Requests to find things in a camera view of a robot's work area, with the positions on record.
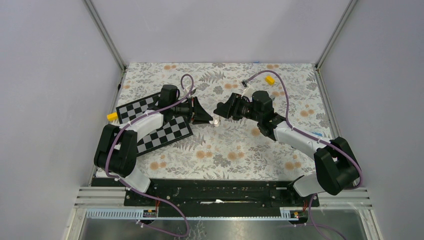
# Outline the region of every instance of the metal corner post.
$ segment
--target metal corner post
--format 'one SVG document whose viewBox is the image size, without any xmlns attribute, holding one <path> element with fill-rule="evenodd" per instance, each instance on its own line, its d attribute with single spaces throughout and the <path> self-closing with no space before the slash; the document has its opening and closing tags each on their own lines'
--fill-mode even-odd
<svg viewBox="0 0 424 240">
<path fill-rule="evenodd" d="M 330 125 L 331 135 L 336 138 L 342 135 L 339 124 L 337 123 L 336 116 L 334 114 L 334 110 L 330 101 L 330 97 L 327 93 L 326 85 L 324 84 L 323 78 L 321 76 L 320 70 L 315 67 L 315 80 L 318 84 L 319 92 L 321 93 L 322 102 L 324 103 L 324 110 L 328 116 L 328 121 Z"/>
<path fill-rule="evenodd" d="M 332 33 L 327 45 L 324 48 L 324 51 L 322 52 L 321 56 L 319 57 L 318 61 L 316 62 L 315 67 L 319 70 L 322 66 L 324 61 L 326 60 L 330 50 L 332 49 L 337 37 L 339 36 L 340 32 L 342 31 L 343 27 L 345 26 L 346 21 L 348 20 L 349 16 L 351 15 L 352 11 L 354 10 L 356 4 L 359 0 L 350 0 L 349 4 L 347 5 L 346 9 L 343 12 L 343 15 L 340 18 L 340 21 L 338 21 L 337 26 L 335 27 L 334 32 Z"/>
<path fill-rule="evenodd" d="M 93 4 L 93 1 L 92 0 L 82 0 L 82 1 L 84 2 L 91 18 L 93 19 L 94 24 L 96 25 L 97 29 L 101 33 L 101 36 L 103 37 L 104 42 L 106 43 L 107 47 L 110 50 L 110 53 L 115 59 L 116 64 L 118 64 L 119 68 L 122 71 L 125 71 L 126 69 L 125 62 L 122 59 L 120 53 L 118 52 L 118 49 L 115 46 L 114 42 L 112 41 L 111 36 L 108 33 L 108 30 L 106 30 L 106 27 L 103 24 L 102 19 L 100 18 L 99 13 L 97 12 L 96 7 Z"/>
</svg>

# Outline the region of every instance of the yellow block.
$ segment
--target yellow block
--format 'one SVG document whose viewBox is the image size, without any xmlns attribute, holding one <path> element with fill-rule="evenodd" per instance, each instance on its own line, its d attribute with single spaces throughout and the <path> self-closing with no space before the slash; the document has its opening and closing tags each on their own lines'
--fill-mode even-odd
<svg viewBox="0 0 424 240">
<path fill-rule="evenodd" d="M 109 122 L 113 122 L 116 119 L 118 119 L 118 113 L 116 113 L 116 112 L 107 115 L 107 120 Z"/>
<path fill-rule="evenodd" d="M 274 78 L 272 78 L 271 76 L 267 76 L 265 77 L 265 81 L 269 84 L 269 85 L 274 85 L 274 83 L 276 82 L 274 80 Z"/>
</svg>

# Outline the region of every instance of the glass panel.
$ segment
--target glass panel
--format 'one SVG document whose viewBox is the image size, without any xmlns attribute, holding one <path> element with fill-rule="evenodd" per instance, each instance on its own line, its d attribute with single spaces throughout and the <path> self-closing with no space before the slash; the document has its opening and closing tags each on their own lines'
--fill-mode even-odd
<svg viewBox="0 0 424 240">
<path fill-rule="evenodd" d="M 347 239 L 367 239 L 362 221 L 354 210 L 313 211 L 316 223 L 325 224 L 340 231 Z M 320 240 L 324 239 L 313 226 L 279 227 L 290 225 L 288 221 L 273 220 L 191 220 L 191 240 Z M 182 220 L 156 220 L 153 226 L 182 233 Z M 342 239 L 332 231 L 322 230 L 330 239 Z M 81 239 L 83 240 L 174 240 L 173 236 L 149 228 L 140 228 L 134 220 L 87 219 Z"/>
</svg>

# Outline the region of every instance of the aluminum frame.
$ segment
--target aluminum frame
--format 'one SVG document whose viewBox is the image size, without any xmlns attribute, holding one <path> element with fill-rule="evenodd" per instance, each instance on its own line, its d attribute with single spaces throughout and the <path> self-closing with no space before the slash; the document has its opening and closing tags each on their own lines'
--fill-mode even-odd
<svg viewBox="0 0 424 240">
<path fill-rule="evenodd" d="M 122 78 L 120 84 L 122 84 L 123 79 L 125 78 L 126 68 L 125 62 L 121 58 L 115 44 L 113 43 L 105 25 L 103 24 L 93 2 L 91 0 L 82 0 L 87 7 L 89 14 L 91 15 L 94 23 L 96 24 L 98 30 L 100 31 L 105 44 L 112 53 L 113 58 L 116 63 L 122 70 Z M 329 54 L 331 48 L 333 47 L 337 37 L 339 36 L 341 30 L 343 29 L 347 19 L 349 18 L 351 12 L 353 11 L 358 0 L 351 0 L 344 11 L 339 23 L 337 24 L 333 34 L 331 35 L 323 53 L 315 64 L 315 79 L 318 84 L 319 91 L 324 103 L 325 112 L 328 116 L 330 123 L 330 130 L 333 137 L 338 137 L 341 135 L 339 125 L 337 123 L 336 117 L 333 114 L 333 107 L 331 101 L 328 97 L 327 89 L 324 84 L 323 78 L 320 73 L 320 68 L 325 62 L 327 55 Z M 111 107 L 111 112 L 115 107 L 116 100 L 118 98 L 120 88 L 117 88 L 116 95 L 113 98 L 113 103 Z M 90 175 L 91 179 L 96 171 L 96 168 L 93 168 L 92 174 Z M 95 213 L 107 213 L 113 212 L 113 210 L 119 210 L 118 212 L 122 213 L 134 213 L 135 211 L 143 209 L 151 209 L 154 206 L 150 207 L 134 207 L 134 206 L 124 206 L 125 200 L 125 187 L 81 187 L 78 193 L 78 197 L 75 201 L 74 208 L 72 209 L 69 224 L 66 227 L 63 239 L 66 240 L 78 240 L 80 234 L 84 227 L 87 216 L 92 217 Z M 328 209 L 328 210 L 352 210 L 356 209 L 361 217 L 362 224 L 366 233 L 366 236 L 370 240 L 382 240 L 382 234 L 380 228 L 376 222 L 376 217 L 374 213 L 373 206 L 368 196 L 368 191 L 364 187 L 360 187 L 356 190 L 344 190 L 337 196 L 329 195 L 328 193 L 319 193 L 318 197 L 320 199 L 320 207 L 313 207 L 313 209 Z M 290 210 L 300 210 L 298 207 L 281 207 L 280 211 L 282 216 L 287 214 L 287 211 Z M 199 220 L 217 220 L 214 218 L 199 217 L 196 218 Z M 238 218 L 238 217 L 228 217 L 220 218 L 220 220 L 276 220 L 278 218 Z"/>
</svg>

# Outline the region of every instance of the floral tablecloth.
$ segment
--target floral tablecloth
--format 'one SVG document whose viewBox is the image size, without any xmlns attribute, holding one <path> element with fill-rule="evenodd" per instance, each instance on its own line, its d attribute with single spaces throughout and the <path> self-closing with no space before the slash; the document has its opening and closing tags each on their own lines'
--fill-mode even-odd
<svg viewBox="0 0 424 240">
<path fill-rule="evenodd" d="M 311 64 L 131 63 L 117 105 L 157 93 L 164 84 L 180 88 L 181 76 L 191 74 L 197 88 L 194 96 L 211 114 L 217 103 L 226 102 L 232 92 L 243 92 L 242 80 L 266 69 L 282 77 L 287 92 L 271 73 L 259 75 L 249 84 L 275 96 L 274 109 L 282 116 L 286 113 L 285 94 L 288 94 L 292 124 L 331 138 Z M 275 84 L 269 85 L 266 76 L 272 76 Z M 184 86 L 189 84 L 187 77 Z M 263 136 L 256 124 L 248 119 L 221 118 L 218 127 L 191 125 L 193 136 L 138 157 L 136 167 L 150 178 L 287 181 L 315 170 L 312 159 L 287 144 Z"/>
</svg>

